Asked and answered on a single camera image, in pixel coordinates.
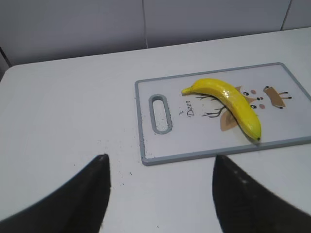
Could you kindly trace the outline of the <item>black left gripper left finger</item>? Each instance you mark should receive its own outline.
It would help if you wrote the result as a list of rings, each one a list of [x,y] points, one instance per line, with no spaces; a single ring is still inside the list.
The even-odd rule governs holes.
[[[97,233],[111,193],[110,161],[96,156],[72,179],[32,206],[2,220],[2,233]]]

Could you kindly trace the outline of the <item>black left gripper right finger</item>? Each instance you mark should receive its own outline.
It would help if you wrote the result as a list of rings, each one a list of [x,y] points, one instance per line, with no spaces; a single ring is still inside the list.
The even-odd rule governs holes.
[[[212,196],[224,233],[309,233],[311,216],[268,190],[230,158],[215,158]]]

